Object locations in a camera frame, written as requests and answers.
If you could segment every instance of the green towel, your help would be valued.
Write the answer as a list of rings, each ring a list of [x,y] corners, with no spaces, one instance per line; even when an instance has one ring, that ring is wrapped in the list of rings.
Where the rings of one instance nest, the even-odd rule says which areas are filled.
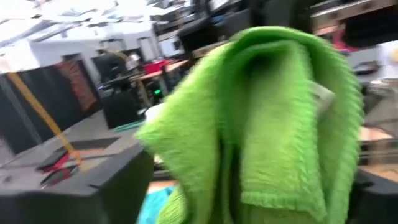
[[[335,93],[317,116],[313,82]],[[178,180],[158,223],[343,224],[361,94],[325,40],[244,30],[212,50],[137,137]]]

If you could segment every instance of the yellow cable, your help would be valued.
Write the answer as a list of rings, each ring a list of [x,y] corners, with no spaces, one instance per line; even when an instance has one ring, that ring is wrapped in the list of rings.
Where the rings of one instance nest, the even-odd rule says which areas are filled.
[[[55,121],[51,118],[51,116],[47,113],[44,107],[39,103],[33,93],[29,90],[29,88],[25,85],[25,83],[19,78],[18,74],[15,72],[9,72],[8,74],[9,79],[13,84],[17,87],[20,91],[22,96],[29,102],[29,104],[33,107],[33,109],[40,115],[40,117],[44,120],[47,126],[51,129],[54,135],[58,136],[67,150],[69,155],[73,156],[76,159],[76,162],[79,166],[80,170],[83,169],[83,164],[81,162],[80,153],[76,151],[73,146],[68,142],[66,137],[63,135],[61,129],[57,126]]]

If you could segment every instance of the blue cloth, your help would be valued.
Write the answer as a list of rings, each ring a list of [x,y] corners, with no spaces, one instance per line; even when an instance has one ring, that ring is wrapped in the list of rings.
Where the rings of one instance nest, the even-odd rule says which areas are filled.
[[[174,187],[166,187],[163,190],[147,194],[138,216],[138,224],[155,224],[160,210],[166,204]]]

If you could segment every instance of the workshop floor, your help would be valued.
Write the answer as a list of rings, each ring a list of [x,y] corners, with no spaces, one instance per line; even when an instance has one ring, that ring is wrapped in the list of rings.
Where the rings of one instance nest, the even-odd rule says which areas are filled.
[[[138,143],[133,138],[137,129],[130,129],[121,133],[108,130],[102,111],[77,123],[64,131],[64,135],[69,141],[83,141],[92,139],[103,139],[119,137],[105,150],[96,154],[82,155],[85,167],[97,166],[107,158],[120,153],[130,146]],[[45,175],[35,171],[35,168],[53,151],[62,147],[59,139],[53,138],[44,144],[33,147],[18,155],[12,155],[7,147],[0,146],[0,190],[1,189],[37,189],[40,187],[40,181]],[[74,164],[74,161],[68,161],[65,165]]]

